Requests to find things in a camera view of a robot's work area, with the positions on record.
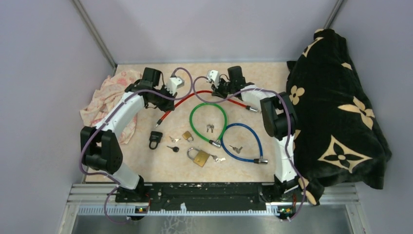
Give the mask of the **small padlock key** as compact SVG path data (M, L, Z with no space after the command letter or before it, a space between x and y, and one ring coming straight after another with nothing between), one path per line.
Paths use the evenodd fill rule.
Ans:
M181 140L180 138L174 138L174 137L171 137L171 136L169 136L169 138L170 138L170 140L171 140L172 143L176 143L176 142L178 142L179 140Z

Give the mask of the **small brass padlock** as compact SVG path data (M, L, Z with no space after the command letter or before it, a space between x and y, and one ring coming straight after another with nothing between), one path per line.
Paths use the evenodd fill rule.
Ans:
M187 142L192 143L194 141L194 138L191 134L190 131L186 131L182 134L183 139L185 139Z

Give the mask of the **green lock key pair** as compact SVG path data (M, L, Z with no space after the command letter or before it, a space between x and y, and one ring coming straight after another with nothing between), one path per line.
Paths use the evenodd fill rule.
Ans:
M213 131L214 131L214 125L213 124L208 124L206 126L206 132L207 133L209 133L209 132L213 133Z

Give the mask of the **black-headed key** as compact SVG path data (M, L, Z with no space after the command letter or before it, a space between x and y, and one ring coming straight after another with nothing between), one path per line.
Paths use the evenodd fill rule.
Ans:
M172 149L172 151L175 152L175 153L179 152L179 150L180 150L179 147L177 147L177 146L167 146L167 147Z

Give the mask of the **green cable lock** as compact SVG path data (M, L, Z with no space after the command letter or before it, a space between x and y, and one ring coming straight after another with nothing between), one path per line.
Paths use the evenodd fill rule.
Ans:
M218 109L221 111L221 113L223 114L223 117L224 117L223 129L221 130L220 135L218 136L217 140L208 139L208 138L206 138L205 136L203 136L203 135L202 135L201 133L199 133L198 130L195 128L195 125L194 125L194 122L193 122L194 113L195 113L199 108L204 107L204 106L207 106L207 105L214 106L214 107L218 108ZM227 128L227 126L228 126L228 117L227 117L227 114L226 114L225 110L224 110L220 105L214 104L214 103L201 103L201 104L198 104L197 106L195 106L195 107L192 109L192 111L191 111L191 113L190 113L190 115L189 115L189 123L190 123L190 126L191 126L193 132L194 132L197 136L199 136L202 140L208 142L209 144L211 144L211 145L213 145L213 146L215 146L215 147L217 147L217 148L221 148L220 140L223 138L223 136L224 136L224 134L225 134L225 131L226 131L226 128Z

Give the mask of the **large brass padlock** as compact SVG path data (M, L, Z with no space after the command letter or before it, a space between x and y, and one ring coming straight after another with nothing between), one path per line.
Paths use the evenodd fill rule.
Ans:
M210 154L203 150L192 147L187 150L187 157L198 166L204 167L210 157Z

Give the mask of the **silver key bunch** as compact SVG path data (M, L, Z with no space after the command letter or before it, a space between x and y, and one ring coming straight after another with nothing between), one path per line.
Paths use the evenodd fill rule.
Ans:
M215 161L215 162L217 162L217 163L219 163L219 162L222 162L222 161L225 161L226 160L226 158L225 157L218 157L218 156L215 156L215 155L210 155L212 158L213 158L213 160Z

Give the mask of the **blue cable lock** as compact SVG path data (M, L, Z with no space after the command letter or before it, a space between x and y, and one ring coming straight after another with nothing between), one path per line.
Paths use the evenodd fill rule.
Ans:
M260 140L260 138L258 137L257 133L256 133L251 127L249 127L249 126L247 126L246 124L243 124L243 123L232 123L232 124L229 124L229 125L226 126L225 131L228 130L229 128L235 127L235 126L239 126L239 127L246 128L250 133L252 133L252 135L254 136L254 138L256 139L257 144L258 144L259 157L258 157L258 158L255 158L255 159L247 159L247 158L242 158L242 157L239 157L239 156L234 155L233 153L231 153L231 152L226 148L226 146L225 146L225 144L224 144L224 138L222 137L222 138L220 139L220 143L221 143L221 147L223 148L223 150L224 150L229 156L231 156L232 158L234 158L234 159L236 159L236 160L239 160L239 161L242 161L242 162L255 163L255 164L268 164L268 160L263 157L263 147L262 147L261 140Z

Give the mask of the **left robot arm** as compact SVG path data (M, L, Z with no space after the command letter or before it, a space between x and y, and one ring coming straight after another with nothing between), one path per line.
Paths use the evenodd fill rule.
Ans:
M161 71L145 68L141 79L125 89L121 100L100 122L93 127L86 126L80 132L80 168L88 167L97 175L108 176L135 202L145 198L144 179L124 163L118 141L134 116L149 104L164 112L174 110L177 90L185 82L172 75L157 89L161 77Z

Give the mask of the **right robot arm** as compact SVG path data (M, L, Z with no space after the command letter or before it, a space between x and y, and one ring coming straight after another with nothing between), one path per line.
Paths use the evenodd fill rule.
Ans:
M228 68L228 80L216 70L207 73L212 94L220 98L236 97L256 107L263 118L266 133L274 139L275 148L275 197L287 201L298 187L299 175L294 166L293 138L298 118L292 102L285 92L276 94L246 82L240 66Z

